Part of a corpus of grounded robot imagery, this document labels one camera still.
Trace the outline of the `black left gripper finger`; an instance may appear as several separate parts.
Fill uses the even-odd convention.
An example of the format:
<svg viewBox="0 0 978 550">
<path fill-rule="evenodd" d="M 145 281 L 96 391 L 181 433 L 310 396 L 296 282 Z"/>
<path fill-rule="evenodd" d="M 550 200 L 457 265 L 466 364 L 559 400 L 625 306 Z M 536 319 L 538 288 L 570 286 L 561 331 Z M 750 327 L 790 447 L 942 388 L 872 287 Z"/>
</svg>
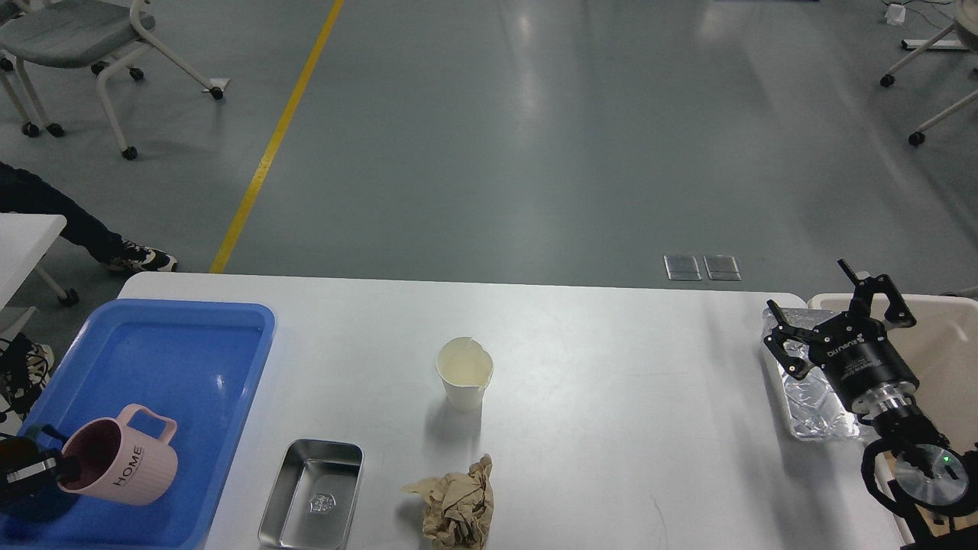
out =
<svg viewBox="0 0 978 550">
<path fill-rule="evenodd" d="M 49 483 L 71 483 L 81 474 L 77 458 L 62 452 L 40 452 L 28 458 L 2 459 L 3 490 L 33 490 Z"/>
</svg>

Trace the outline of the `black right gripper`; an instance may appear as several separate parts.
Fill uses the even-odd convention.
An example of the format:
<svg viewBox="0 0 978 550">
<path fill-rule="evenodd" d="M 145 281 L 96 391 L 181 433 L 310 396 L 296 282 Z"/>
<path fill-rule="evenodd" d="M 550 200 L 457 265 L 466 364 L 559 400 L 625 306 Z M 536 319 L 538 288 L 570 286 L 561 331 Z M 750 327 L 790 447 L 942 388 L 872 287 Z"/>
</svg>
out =
<svg viewBox="0 0 978 550">
<path fill-rule="evenodd" d="M 837 264 L 853 284 L 846 313 L 817 324 L 820 317 L 814 309 L 785 309 L 768 300 L 765 313 L 773 324 L 763 344 L 789 378 L 804 380 L 813 370 L 821 371 L 846 411 L 873 416 L 871 393 L 889 387 L 912 396 L 919 388 L 920 380 L 885 328 L 914 328 L 918 320 L 890 275 L 859 274 L 846 260 Z M 884 295 L 888 303 L 884 324 L 870 318 L 877 295 Z"/>
</svg>

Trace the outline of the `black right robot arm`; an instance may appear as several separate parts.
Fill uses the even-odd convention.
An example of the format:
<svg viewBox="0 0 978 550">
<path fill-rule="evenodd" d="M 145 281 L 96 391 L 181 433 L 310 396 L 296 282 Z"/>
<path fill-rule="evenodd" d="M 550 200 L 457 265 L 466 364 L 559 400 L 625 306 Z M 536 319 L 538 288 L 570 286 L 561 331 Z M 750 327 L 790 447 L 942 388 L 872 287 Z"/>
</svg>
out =
<svg viewBox="0 0 978 550">
<path fill-rule="evenodd" d="M 976 512 L 976 449 L 957 451 L 918 403 L 920 379 L 892 334 L 918 317 L 890 276 L 839 266 L 853 284 L 845 310 L 783 309 L 769 300 L 763 335 L 783 376 L 821 391 L 876 438 L 860 460 L 870 496 L 909 532 L 908 549 L 974 549 L 976 526 L 958 519 Z"/>
</svg>

